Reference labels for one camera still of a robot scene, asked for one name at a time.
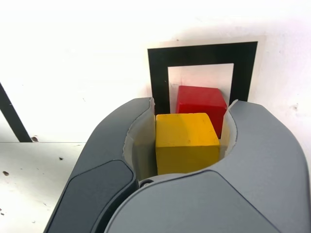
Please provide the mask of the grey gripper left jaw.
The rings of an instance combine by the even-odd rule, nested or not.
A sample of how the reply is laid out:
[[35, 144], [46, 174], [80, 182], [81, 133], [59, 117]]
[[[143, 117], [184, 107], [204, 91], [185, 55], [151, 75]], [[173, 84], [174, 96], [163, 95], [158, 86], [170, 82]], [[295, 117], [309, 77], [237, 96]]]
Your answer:
[[154, 99], [133, 99], [104, 118], [86, 142], [45, 228], [102, 233], [116, 209], [157, 174]]

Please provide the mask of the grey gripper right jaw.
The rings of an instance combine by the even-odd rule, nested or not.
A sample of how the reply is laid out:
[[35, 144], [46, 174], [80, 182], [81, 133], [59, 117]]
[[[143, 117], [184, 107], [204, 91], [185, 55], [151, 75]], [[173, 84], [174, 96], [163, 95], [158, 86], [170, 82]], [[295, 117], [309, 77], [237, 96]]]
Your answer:
[[310, 179], [291, 131], [263, 106], [237, 101], [214, 165], [164, 175], [113, 214], [108, 233], [308, 233]]

